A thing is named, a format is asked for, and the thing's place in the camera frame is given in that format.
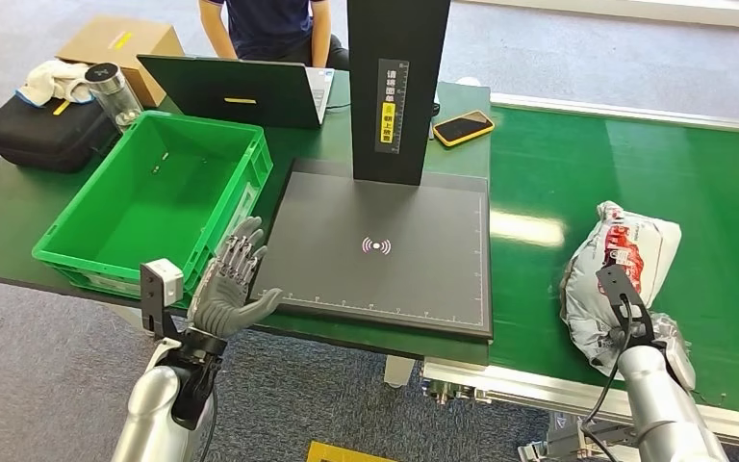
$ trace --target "green plastic crate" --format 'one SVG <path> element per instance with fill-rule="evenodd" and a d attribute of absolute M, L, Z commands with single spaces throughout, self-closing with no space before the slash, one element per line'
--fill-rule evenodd
<path fill-rule="evenodd" d="M 183 271 L 185 306 L 272 168 L 261 127 L 146 111 L 33 256 L 77 287 L 134 298 L 140 264 L 167 258 Z"/>

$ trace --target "wireless charging symbol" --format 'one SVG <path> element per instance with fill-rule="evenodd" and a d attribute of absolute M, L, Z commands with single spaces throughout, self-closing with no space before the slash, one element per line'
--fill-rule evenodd
<path fill-rule="evenodd" d="M 364 238 L 364 240 L 361 242 L 361 249 L 364 250 L 364 253 L 376 251 L 381 252 L 384 255 L 389 255 L 390 252 L 393 250 L 393 244 L 390 243 L 389 239 L 380 243 L 376 243 L 373 242 L 370 238 Z"/>

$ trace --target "laptop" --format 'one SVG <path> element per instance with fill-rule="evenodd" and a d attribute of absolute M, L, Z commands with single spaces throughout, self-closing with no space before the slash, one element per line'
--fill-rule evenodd
<path fill-rule="evenodd" d="M 297 63 L 138 55 L 187 116 L 254 125 L 319 128 L 333 69 Z"/>

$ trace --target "plastic bag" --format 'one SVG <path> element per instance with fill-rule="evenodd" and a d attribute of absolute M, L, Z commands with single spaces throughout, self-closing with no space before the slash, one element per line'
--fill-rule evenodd
<path fill-rule="evenodd" d="M 597 206 L 597 213 L 599 223 L 573 254 L 560 284 L 560 318 L 591 366 L 608 375 L 621 347 L 621 335 L 616 335 L 618 331 L 614 330 L 620 324 L 596 272 L 614 264 L 622 265 L 650 309 L 675 258 L 681 228 L 670 221 L 628 212 L 611 201 Z M 652 311 L 650 316 L 656 339 L 674 336 L 683 342 L 670 317 L 654 315 Z"/>

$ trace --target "robotic arm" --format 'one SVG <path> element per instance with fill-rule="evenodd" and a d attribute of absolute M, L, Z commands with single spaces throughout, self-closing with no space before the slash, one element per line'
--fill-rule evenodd
<path fill-rule="evenodd" d="M 281 297 L 272 289 L 245 305 L 250 280 L 268 251 L 257 248 L 261 224 L 248 218 L 226 239 L 200 280 L 182 332 L 166 312 L 182 297 L 182 272 L 165 259 L 140 267 L 143 325 L 162 340 L 129 397 L 113 462 L 190 461 L 202 432 L 209 425 L 213 430 L 214 380 L 225 339 L 272 313 Z"/>
<path fill-rule="evenodd" d="M 696 375 L 683 343 L 673 337 L 655 339 L 650 314 L 622 267 L 601 269 L 597 277 L 623 335 L 629 333 L 618 371 L 624 377 L 641 459 L 726 462 L 724 448 L 690 396 Z"/>

